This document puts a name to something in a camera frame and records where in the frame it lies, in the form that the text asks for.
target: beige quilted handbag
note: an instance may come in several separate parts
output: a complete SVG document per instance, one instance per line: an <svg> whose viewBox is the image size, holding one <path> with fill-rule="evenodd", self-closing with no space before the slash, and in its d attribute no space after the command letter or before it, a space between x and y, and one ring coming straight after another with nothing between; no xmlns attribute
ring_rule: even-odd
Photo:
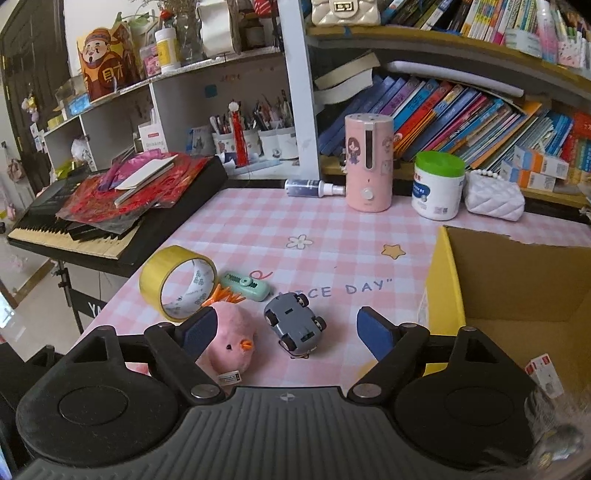
<svg viewBox="0 0 591 480"><path fill-rule="evenodd" d="M314 25L379 25L378 0L312 0Z"/></svg>

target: gray toy car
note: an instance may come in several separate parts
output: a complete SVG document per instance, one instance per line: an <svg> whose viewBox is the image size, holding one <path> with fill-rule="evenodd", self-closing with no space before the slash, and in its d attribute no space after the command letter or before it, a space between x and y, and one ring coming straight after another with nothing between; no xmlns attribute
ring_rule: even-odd
<svg viewBox="0 0 591 480"><path fill-rule="evenodd" d="M308 358L326 329L324 319L314 315L309 304L302 293L284 293L265 307L265 318L279 337L279 345L293 358Z"/></svg>

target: star print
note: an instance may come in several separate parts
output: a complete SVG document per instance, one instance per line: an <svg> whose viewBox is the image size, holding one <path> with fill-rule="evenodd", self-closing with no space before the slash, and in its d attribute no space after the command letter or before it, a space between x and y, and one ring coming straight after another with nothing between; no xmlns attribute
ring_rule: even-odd
<svg viewBox="0 0 591 480"><path fill-rule="evenodd" d="M392 257L392 260L396 260L398 257L406 255L406 252L400 248L400 245L384 245L382 255Z"/></svg>

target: plush toy tag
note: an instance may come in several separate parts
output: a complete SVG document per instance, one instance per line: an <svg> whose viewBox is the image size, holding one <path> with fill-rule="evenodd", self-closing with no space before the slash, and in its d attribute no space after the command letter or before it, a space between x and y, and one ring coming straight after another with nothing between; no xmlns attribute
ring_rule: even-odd
<svg viewBox="0 0 591 480"><path fill-rule="evenodd" d="M228 372L217 376L217 383L221 386L236 385L242 381L242 377L238 370Z"/></svg>

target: orange beak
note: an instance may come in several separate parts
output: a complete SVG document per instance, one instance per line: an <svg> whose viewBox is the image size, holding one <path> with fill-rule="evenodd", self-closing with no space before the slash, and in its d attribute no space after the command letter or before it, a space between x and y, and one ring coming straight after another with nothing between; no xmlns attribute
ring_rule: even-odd
<svg viewBox="0 0 591 480"><path fill-rule="evenodd" d="M240 346L242 347L242 350L246 352L254 348L254 344L250 340L243 340L240 342Z"/></svg>

